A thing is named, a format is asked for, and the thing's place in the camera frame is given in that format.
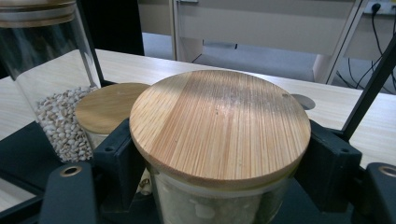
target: wall socket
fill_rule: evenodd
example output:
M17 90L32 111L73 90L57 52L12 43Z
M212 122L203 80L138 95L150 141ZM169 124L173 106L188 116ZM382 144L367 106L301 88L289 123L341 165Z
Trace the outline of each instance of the wall socket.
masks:
M388 1L369 1L367 3L366 8L364 9L365 14L372 14L372 6L374 4L380 4L381 8L376 13L377 15L390 15L395 16L396 14L396 0L388 0Z

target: floor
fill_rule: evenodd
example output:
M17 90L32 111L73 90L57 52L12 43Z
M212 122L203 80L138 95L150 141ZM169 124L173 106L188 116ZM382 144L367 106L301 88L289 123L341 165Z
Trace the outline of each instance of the floor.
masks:
M143 33L145 54L149 57L172 60L171 37ZM194 63L265 74L275 77L314 81L312 67L315 54L268 49L232 43L204 41L203 53ZM332 85L363 89L373 73L372 62L343 59ZM381 92L396 94L391 76Z

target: jar rim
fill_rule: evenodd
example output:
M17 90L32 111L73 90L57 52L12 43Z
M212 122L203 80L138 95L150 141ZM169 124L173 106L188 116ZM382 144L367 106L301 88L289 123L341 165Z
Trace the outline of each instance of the jar rim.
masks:
M0 27L24 28L59 24L74 19L75 0L1 1Z

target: beans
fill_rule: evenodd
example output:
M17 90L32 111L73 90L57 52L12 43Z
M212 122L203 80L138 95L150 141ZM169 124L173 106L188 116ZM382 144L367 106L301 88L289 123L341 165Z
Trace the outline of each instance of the beans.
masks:
M92 149L75 117L77 103L96 88L81 87L53 94L37 103L38 123L62 161L85 161Z

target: round lid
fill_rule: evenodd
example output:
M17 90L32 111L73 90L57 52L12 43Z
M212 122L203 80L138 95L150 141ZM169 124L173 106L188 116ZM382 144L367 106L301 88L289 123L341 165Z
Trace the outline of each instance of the round lid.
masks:
M110 134L129 118L134 101L148 87L141 83L121 83L89 93L76 107L78 124L91 133Z
M278 86L231 71L163 79L134 103L131 135L160 172L193 185L241 189L290 175L310 138L308 116Z
M59 24L74 19L76 0L1 0L0 27Z

